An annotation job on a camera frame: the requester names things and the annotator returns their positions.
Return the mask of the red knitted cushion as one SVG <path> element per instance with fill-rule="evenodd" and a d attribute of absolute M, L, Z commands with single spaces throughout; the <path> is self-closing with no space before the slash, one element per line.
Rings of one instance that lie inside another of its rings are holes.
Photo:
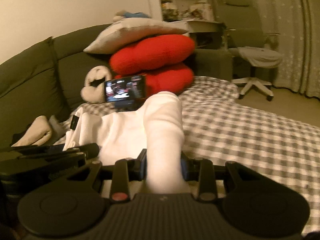
<path fill-rule="evenodd" d="M 194 50 L 195 43 L 187 36 L 160 35 L 121 48 L 109 64 L 116 78 L 144 75 L 147 96 L 162 91 L 180 94 L 194 80 L 194 72 L 184 63 Z"/>

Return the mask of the beige pillow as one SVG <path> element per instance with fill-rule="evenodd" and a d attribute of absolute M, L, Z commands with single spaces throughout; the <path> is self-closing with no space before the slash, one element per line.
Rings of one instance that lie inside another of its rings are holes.
<path fill-rule="evenodd" d="M 119 20 L 105 30 L 90 43 L 85 53 L 113 54 L 127 44 L 153 35 L 185 34 L 187 30 L 174 23 L 154 20 L 152 18 L 126 18 Z"/>

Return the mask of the smartphone playing video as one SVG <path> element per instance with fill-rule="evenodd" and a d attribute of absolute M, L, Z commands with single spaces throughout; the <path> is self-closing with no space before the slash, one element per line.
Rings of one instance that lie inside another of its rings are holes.
<path fill-rule="evenodd" d="M 121 77 L 104 82 L 106 102 L 140 100 L 146 98 L 144 75 Z"/>

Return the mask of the grey checkered bed quilt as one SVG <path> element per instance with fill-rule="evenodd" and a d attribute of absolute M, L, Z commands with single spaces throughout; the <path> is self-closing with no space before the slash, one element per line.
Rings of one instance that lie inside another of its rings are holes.
<path fill-rule="evenodd" d="M 176 95 L 182 103 L 184 144 L 190 158 L 215 165 L 239 162 L 302 194 L 310 205 L 303 230 L 319 230 L 319 128 L 236 103 L 238 89 L 212 77 L 196 77 Z M 111 103 L 84 103 L 88 113 L 116 112 Z"/>

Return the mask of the blue plush toy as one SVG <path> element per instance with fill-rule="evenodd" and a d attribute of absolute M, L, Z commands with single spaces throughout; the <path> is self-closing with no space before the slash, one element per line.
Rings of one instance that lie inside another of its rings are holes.
<path fill-rule="evenodd" d="M 126 10 L 121 10 L 116 12 L 115 16 L 113 17 L 113 22 L 118 22 L 126 18 L 151 18 L 151 16 L 143 12 L 128 12 Z"/>

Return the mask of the folded grey cloth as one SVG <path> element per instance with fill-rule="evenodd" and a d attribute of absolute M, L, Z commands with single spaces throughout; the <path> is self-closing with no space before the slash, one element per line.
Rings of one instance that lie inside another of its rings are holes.
<path fill-rule="evenodd" d="M 52 135 L 49 139 L 49 143 L 54 144 L 65 135 L 66 131 L 54 115 L 49 118 L 48 122 L 52 130 Z"/>

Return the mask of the folded beige blanket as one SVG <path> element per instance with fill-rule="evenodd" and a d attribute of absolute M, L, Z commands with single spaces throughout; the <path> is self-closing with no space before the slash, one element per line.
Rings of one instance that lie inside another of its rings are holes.
<path fill-rule="evenodd" d="M 52 137 L 53 131 L 48 119 L 44 116 L 38 116 L 31 126 L 26 130 L 24 135 L 12 145 L 12 147 L 40 146 Z"/>

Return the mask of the grey star curtain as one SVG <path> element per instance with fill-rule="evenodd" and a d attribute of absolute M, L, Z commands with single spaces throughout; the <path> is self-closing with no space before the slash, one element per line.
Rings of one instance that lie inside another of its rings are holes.
<path fill-rule="evenodd" d="M 213 7 L 225 0 L 211 0 Z M 319 0 L 251 0 L 263 31 L 279 33 L 267 44 L 283 55 L 273 84 L 319 97 Z"/>

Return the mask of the grey garment on chair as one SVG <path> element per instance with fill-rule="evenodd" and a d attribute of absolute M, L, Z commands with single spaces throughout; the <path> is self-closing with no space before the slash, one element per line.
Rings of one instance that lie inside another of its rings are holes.
<path fill-rule="evenodd" d="M 253 67 L 276 68 L 283 60 L 283 56 L 277 51 L 257 47 L 229 48 L 228 51 L 234 57 L 240 57 L 248 61 Z"/>

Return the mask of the white desk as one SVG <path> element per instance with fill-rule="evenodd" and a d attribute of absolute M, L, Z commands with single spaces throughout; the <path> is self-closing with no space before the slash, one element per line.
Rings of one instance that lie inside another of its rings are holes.
<path fill-rule="evenodd" d="M 189 36 L 199 49 L 220 49 L 222 47 L 222 36 L 225 25 L 220 22 L 205 20 L 180 20 L 172 22 L 177 27 L 187 31 Z"/>

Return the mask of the white flower plush cushion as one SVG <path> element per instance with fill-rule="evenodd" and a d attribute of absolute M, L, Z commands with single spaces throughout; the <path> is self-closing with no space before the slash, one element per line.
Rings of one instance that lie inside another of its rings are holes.
<path fill-rule="evenodd" d="M 85 77 L 84 87 L 80 94 L 85 102 L 105 102 L 104 82 L 111 80 L 112 74 L 106 66 L 93 67 Z"/>

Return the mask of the white Pooh t-shirt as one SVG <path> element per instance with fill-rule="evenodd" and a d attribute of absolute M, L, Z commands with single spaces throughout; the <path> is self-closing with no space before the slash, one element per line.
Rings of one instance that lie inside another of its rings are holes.
<path fill-rule="evenodd" d="M 66 133 L 65 149 L 96 143 L 103 165 L 136 159 L 146 150 L 147 193 L 189 193 L 183 179 L 181 151 L 184 144 L 182 103 L 171 92 L 149 97 L 136 111 L 98 116 L 79 108 L 75 128 Z"/>

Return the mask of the grey office chair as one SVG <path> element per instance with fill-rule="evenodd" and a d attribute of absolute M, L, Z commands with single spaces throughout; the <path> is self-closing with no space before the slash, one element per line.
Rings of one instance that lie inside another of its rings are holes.
<path fill-rule="evenodd" d="M 251 0 L 224 0 L 217 6 L 217 16 L 225 25 L 223 45 L 227 51 L 229 48 L 237 47 L 266 48 L 266 38 L 268 36 L 280 35 L 279 33 L 263 32 L 259 12 L 252 5 Z M 243 99 L 246 93 L 254 86 L 266 95 L 267 101 L 273 100 L 272 83 L 256 77 L 255 72 L 258 68 L 250 64 L 249 77 L 232 80 L 235 85 L 244 85 L 244 88 L 240 91 L 239 99 Z"/>

